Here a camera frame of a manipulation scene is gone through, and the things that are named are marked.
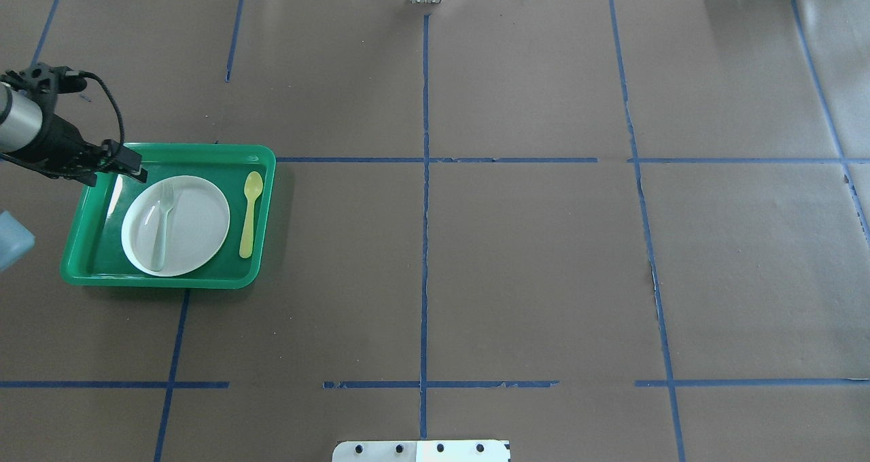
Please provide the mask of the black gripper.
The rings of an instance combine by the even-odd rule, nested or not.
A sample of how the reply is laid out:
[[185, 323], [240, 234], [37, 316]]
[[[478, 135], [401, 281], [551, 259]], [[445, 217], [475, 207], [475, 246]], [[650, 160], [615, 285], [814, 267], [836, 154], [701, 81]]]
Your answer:
[[85, 142], [79, 130], [61, 116], [48, 119], [33, 142], [7, 154], [7, 162], [35, 171], [50, 179], [80, 181], [95, 186], [107, 181], [99, 174], [117, 174], [147, 183], [148, 171], [142, 156], [115, 140], [103, 140], [102, 147]]

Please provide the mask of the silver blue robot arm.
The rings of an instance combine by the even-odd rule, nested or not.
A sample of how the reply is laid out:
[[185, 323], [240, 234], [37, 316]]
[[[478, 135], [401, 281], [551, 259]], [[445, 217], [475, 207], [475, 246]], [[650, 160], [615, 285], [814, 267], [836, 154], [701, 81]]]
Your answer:
[[109, 173], [146, 183], [142, 156], [125, 145], [122, 121], [118, 127], [118, 139], [88, 142], [48, 104], [38, 103], [24, 88], [2, 84], [2, 159], [49, 179], [94, 187], [100, 173]]

